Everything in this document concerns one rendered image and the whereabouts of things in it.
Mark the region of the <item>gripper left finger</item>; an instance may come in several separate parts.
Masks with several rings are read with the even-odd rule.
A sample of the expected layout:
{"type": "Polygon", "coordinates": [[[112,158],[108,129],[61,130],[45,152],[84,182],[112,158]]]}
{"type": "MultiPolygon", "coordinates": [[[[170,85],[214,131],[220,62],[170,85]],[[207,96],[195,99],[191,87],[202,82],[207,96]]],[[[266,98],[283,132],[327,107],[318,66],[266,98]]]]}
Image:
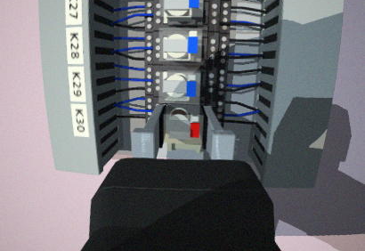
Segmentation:
{"type": "Polygon", "coordinates": [[[133,158],[157,158],[163,147],[163,114],[166,105],[157,105],[144,128],[132,132],[133,158]]]}

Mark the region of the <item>grey relay panel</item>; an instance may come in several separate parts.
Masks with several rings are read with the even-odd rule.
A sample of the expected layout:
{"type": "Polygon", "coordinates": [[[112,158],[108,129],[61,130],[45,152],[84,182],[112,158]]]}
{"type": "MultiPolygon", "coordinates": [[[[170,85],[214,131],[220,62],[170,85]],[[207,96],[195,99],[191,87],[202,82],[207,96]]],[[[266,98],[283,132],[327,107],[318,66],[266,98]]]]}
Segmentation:
{"type": "Polygon", "coordinates": [[[233,160],[265,188],[314,188],[343,13],[344,0],[204,0],[203,26],[168,26],[159,0],[38,0],[55,170],[100,175],[133,155],[132,131],[167,105],[159,71],[201,70],[200,106],[236,135],[233,160]],[[158,28],[202,28],[201,62],[158,61],[158,28]]]}

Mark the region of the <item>grey relay with red button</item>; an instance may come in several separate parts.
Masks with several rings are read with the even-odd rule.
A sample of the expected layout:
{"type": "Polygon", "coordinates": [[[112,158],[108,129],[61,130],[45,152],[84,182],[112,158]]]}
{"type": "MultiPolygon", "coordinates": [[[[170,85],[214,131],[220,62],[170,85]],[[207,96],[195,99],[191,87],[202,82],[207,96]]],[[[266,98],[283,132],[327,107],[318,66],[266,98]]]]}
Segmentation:
{"type": "Polygon", "coordinates": [[[200,104],[168,103],[163,114],[163,143],[202,144],[203,122],[200,104]]]}

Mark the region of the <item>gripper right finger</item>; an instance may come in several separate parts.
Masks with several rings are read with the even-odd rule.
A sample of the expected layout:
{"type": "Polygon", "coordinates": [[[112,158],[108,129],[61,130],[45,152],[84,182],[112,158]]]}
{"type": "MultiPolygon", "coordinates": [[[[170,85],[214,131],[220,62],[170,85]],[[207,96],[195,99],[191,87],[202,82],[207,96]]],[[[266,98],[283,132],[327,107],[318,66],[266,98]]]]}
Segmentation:
{"type": "Polygon", "coordinates": [[[204,114],[203,149],[209,160],[233,160],[236,135],[232,130],[223,130],[210,106],[200,106],[204,114]]]}

